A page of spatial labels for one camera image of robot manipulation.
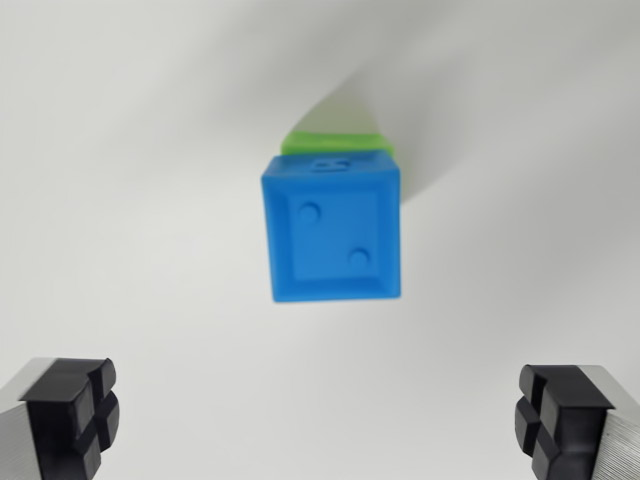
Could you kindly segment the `black-padded silver gripper right finger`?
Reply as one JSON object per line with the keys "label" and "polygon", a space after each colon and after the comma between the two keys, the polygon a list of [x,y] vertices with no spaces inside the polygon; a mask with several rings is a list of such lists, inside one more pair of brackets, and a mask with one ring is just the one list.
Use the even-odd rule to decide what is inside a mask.
{"label": "black-padded silver gripper right finger", "polygon": [[525,365],[515,434],[544,480],[639,477],[639,403],[602,366]]}

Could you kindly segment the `black-padded silver gripper left finger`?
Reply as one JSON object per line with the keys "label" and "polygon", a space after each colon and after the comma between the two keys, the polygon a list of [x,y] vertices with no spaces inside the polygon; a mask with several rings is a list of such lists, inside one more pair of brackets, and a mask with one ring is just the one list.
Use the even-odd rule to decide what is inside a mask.
{"label": "black-padded silver gripper left finger", "polygon": [[111,359],[34,358],[1,388],[1,477],[88,480],[116,438]]}

